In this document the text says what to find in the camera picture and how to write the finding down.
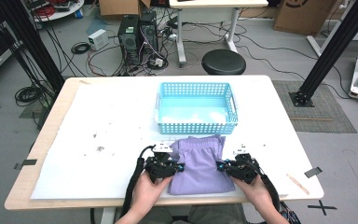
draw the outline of white tabletop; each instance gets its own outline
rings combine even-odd
[[[6,208],[121,206],[140,151],[158,141],[188,137],[158,132],[154,109],[161,82],[230,83],[239,122],[234,132],[226,135],[223,159],[233,159],[232,151],[244,144],[282,200],[324,196],[317,176],[304,175],[312,165],[269,77],[89,77],[66,80],[29,156],[38,162],[21,170]],[[92,154],[85,147],[96,146],[95,141],[87,141],[93,133],[102,135],[104,154]],[[239,189],[186,196],[164,191],[157,205],[243,202],[247,200]]]
[[[178,2],[170,0],[170,6],[173,8],[185,7],[266,7],[269,4],[267,0],[190,0]]]

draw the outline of person's arm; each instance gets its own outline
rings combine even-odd
[[[263,181],[258,175],[252,184],[246,184],[245,182],[231,177],[232,181],[238,187],[240,187],[249,202],[255,207],[257,212],[260,214],[268,224],[287,224],[287,220],[275,209],[272,204],[271,196],[269,191],[264,186]]]
[[[152,209],[159,195],[168,186],[172,178],[173,176],[166,177],[161,182],[156,180],[156,183],[152,183],[148,172],[141,174],[133,190],[133,203],[130,210],[116,223],[138,223]]]

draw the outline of floor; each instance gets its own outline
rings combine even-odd
[[[86,31],[94,24],[96,15],[98,13],[89,12],[85,13],[85,17],[80,20],[73,17],[62,18],[49,22],[48,26],[40,31],[45,45],[57,64],[59,64],[59,57],[52,47],[46,30],[52,25],[62,48],[72,56],[70,49],[75,43],[88,41]],[[262,74],[268,75],[272,80],[301,80],[294,72],[306,77],[316,62],[311,59],[316,58],[316,55],[305,36],[274,31],[272,20],[241,20],[239,25],[237,33],[242,33],[242,37],[236,39],[236,46],[247,62],[245,76]],[[115,35],[118,26],[118,21],[106,21],[105,29],[110,31],[109,35]],[[188,26],[186,29],[188,31],[185,31],[185,38],[189,40],[215,41],[218,39],[205,28]],[[318,35],[316,39],[322,44],[325,37]],[[109,47],[116,45],[116,39],[109,40],[111,41]],[[163,71],[155,71],[157,76],[206,75],[200,65],[202,55],[211,49],[221,49],[226,46],[221,42],[217,44],[186,42],[188,64],[179,67],[175,54],[176,47],[170,47],[171,44],[167,45],[170,64]],[[260,48],[257,44],[269,49]],[[298,50],[311,58],[288,49]],[[332,70],[324,80],[345,98],[347,98],[345,92],[351,85],[357,56],[358,41],[353,41],[336,63],[336,68],[342,77],[336,70]],[[84,54],[76,55],[73,59],[73,63],[85,75],[88,73],[86,58],[87,55]],[[61,59],[65,66],[66,61],[63,60],[62,55]],[[120,60],[119,48],[112,48],[95,56],[92,63],[100,67],[104,73],[113,74]],[[73,69],[73,71],[66,69],[62,75],[65,77],[82,76],[74,67]],[[23,107],[17,106],[14,100],[16,91],[29,85],[28,77],[14,57],[10,57],[0,67],[0,105],[2,106],[0,108],[0,223],[90,223],[89,209],[16,212],[7,211],[4,207],[5,199],[19,173],[14,166],[27,157],[32,143],[38,136],[38,130],[32,119],[19,119]],[[336,210],[326,209],[326,214],[324,214],[322,209],[308,208],[308,205],[320,205],[317,200],[288,202],[287,204],[296,211],[302,223],[358,223],[358,100],[342,99],[335,92],[333,94],[357,133],[297,133],[312,165],[319,166],[323,170],[318,175],[324,188],[323,205],[336,208]],[[288,160],[283,162],[296,159],[291,158],[290,155],[287,158]],[[244,205],[244,211],[249,221],[261,221],[261,217],[250,204]],[[101,213],[101,208],[96,209],[97,222],[101,220]]]

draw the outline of desk leg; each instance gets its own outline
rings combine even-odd
[[[105,207],[103,209],[103,218],[101,224],[112,224],[115,221],[115,207]]]
[[[234,45],[233,39],[234,39],[235,27],[237,26],[237,19],[239,14],[240,14],[240,9],[238,7],[235,7],[232,11],[231,26],[229,28],[229,33],[228,35],[226,35],[226,41],[228,43],[228,47],[234,52],[237,52],[237,48]]]
[[[176,37],[176,47],[178,50],[179,66],[182,67],[186,63],[185,48],[182,39],[182,9],[178,10],[178,34]]]

